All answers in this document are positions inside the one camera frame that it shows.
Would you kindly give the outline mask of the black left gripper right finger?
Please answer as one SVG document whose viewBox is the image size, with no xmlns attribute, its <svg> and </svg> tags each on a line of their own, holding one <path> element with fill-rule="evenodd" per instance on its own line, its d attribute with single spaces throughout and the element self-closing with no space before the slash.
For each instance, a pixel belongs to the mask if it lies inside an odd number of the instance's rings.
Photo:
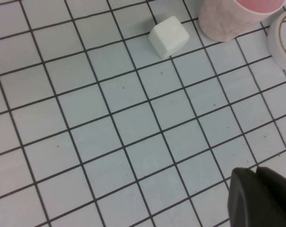
<svg viewBox="0 0 286 227">
<path fill-rule="evenodd" d="M 269 196 L 263 209 L 266 226 L 286 227 L 286 178 L 268 167 L 258 167 L 256 174 Z"/>
</svg>

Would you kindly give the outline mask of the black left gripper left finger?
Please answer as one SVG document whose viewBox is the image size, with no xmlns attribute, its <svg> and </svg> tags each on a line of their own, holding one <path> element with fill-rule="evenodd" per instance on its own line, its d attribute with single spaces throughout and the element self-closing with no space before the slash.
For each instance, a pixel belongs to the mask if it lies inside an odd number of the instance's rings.
<svg viewBox="0 0 286 227">
<path fill-rule="evenodd" d="M 269 196 L 256 172 L 233 169 L 228 196 L 228 214 L 232 227 L 267 227 L 264 217 Z"/>
</svg>

